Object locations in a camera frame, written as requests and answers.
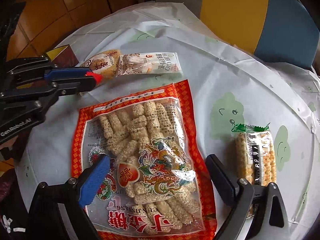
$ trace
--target metal bolt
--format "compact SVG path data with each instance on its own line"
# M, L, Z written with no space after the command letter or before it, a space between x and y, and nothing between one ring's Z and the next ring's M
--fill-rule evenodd
M70 185L74 185L76 182L77 182L77 179L76 179L76 178L70 178L70 179L68 179L68 184L70 184Z
M36 107L40 107L41 106L41 102L39 100L35 101L35 106Z
M239 179L240 183L243 185L247 185L248 181L246 179Z
M39 188L44 188L45 187L45 182L40 182L38 185Z

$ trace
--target tiled floor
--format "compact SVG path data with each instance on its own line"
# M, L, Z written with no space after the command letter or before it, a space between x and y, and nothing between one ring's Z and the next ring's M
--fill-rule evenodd
M17 57L38 57L58 40L81 26L137 0L17 0L27 2L16 31L11 36L7 61ZM12 159L0 162L0 171L13 166Z

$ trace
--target plastic wrapper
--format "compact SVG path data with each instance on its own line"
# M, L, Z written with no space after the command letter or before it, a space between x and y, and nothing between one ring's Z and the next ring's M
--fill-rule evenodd
M276 183L276 158L269 126L237 124L232 131L239 132L236 137L238 178L245 178L253 185ZM257 205L253 205L248 217L256 210Z
M80 67L88 67L92 72L102 75L105 79L111 79L116 75L119 63L120 50L110 49L96 54L86 60Z
M175 52L121 55L117 75L182 73Z
M76 134L82 141L74 145L82 145L82 169L88 154L112 160L97 198L86 207L98 231L151 239L215 230L215 219L206 219L214 213L213 190L190 109L187 81L80 109Z

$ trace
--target red patterned border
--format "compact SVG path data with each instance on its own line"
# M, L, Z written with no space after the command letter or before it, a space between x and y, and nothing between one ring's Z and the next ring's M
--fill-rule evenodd
M120 98L116 98L115 100L108 101L106 103L101 103L98 105L81 108L79 111L79 119L78 119L76 131L75 131L72 150L71 150L71 163L72 163L71 174L73 177L77 178L82 172L82 167L81 167L81 144L82 143L81 142L82 142L83 133L84 133L84 126L87 120L90 120L99 114L109 113L113 110L116 110L118 108L121 108L127 105L131 105L134 103L140 103L143 101L156 99L156 98L164 98L164 97L178 98L181 105L184 128L188 136L189 154L192 157L194 168L197 173L197 181L198 181L199 191L200 191L200 200L202 204L202 216L204 220L205 230L195 234L189 234L189 235L157 236L157 237L146 236L144 238L165 239L165 240L190 240L190 239L211 240L214 237L215 231L217 229L217 221L214 218L216 210L215 210L213 189L212 189L212 183L211 183L209 172L207 170L207 167L205 166L204 160L198 150L197 143L196 143L196 124L194 120L192 96L191 96L191 91L190 91L188 81L184 80L176 84L170 84L160 88L146 90L143 92L131 94L128 97L137 96L141 93L152 92L159 89L164 89L164 93L126 101L116 106L113 106L107 110L97 111L95 113L93 112L94 108L106 106ZM136 240L137 239L137 237L121 236L121 235L108 233L108 232L98 231L98 233L102 239L116 239L116 240Z

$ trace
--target white tablecloth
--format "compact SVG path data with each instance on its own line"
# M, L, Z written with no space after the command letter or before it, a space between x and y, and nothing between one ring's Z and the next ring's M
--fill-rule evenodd
M15 167L27 209L38 183L60 184L70 177L70 149L80 107L187 78L204 158L215 153L235 171L231 120L259 126L270 122L278 146L277 184L291 239L302 239L320 210L319 79L289 64L267 67L215 37L183 4L148 3L86 25L61 42L71 45L80 63L107 49L120 49L123 54L177 52L184 76L118 77L82 97L60 97L46 121L32 130ZM225 109L223 117L218 113L221 108ZM229 208L217 192L215 201L219 228ZM238 239L244 239L249 226L250 220Z

